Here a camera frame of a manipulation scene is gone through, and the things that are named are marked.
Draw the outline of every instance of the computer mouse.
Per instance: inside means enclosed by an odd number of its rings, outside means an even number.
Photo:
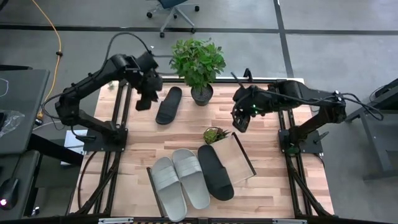
[[[0,186],[0,208],[10,210],[18,201],[19,179],[11,177]]]

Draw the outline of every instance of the gray slipper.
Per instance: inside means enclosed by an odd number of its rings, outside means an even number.
[[[162,157],[152,167],[155,189],[164,210],[172,222],[187,216],[187,204],[182,194],[181,182],[168,157]]]
[[[173,163],[177,175],[188,198],[196,209],[203,209],[210,204],[210,194],[196,155],[188,149],[173,152]]]

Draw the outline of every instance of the plastic bag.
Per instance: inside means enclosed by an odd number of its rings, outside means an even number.
[[[0,110],[0,113],[4,113],[6,119],[1,126],[0,138],[3,135],[15,130],[25,118],[25,115],[18,111]]]

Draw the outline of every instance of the potted plant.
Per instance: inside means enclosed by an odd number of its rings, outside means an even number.
[[[221,128],[210,127],[203,133],[203,139],[207,144],[217,142],[221,139],[226,138],[226,136],[231,133],[228,130],[224,131]]]
[[[178,76],[191,87],[192,98],[199,106],[208,104],[213,96],[210,83],[225,68],[221,47],[216,47],[210,40],[178,40],[172,47],[171,68],[176,69]]]

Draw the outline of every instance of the orange cable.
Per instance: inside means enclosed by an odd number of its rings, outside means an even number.
[[[48,22],[50,23],[50,25],[52,26],[52,29],[55,31],[55,34],[56,34],[57,37],[58,37],[58,46],[59,46],[58,52],[61,54],[62,43],[61,43],[60,34],[58,33],[58,31],[57,31],[57,29],[55,28],[55,26],[52,24],[52,22],[51,22],[51,20],[49,19],[49,17],[44,13],[44,11],[42,10],[42,8],[40,8],[40,6],[35,2],[35,0],[32,0],[32,2],[37,6],[37,8],[40,10],[40,12],[43,14],[43,16],[47,19],[47,21],[48,21]],[[53,80],[52,80],[52,86],[51,86],[51,89],[50,89],[49,93],[48,93],[47,96],[45,97],[44,101],[46,101],[46,100],[49,98],[49,96],[51,95],[51,92],[52,92],[52,90],[54,89],[54,86],[55,86],[55,81],[57,80],[58,66],[59,66],[60,59],[61,59],[61,55],[59,55],[59,54],[57,54],[57,55],[58,55],[58,57],[57,57],[57,63],[55,64],[54,78],[53,78]],[[43,112],[41,111],[41,109],[40,109],[40,111],[39,111],[38,116],[43,117]]]

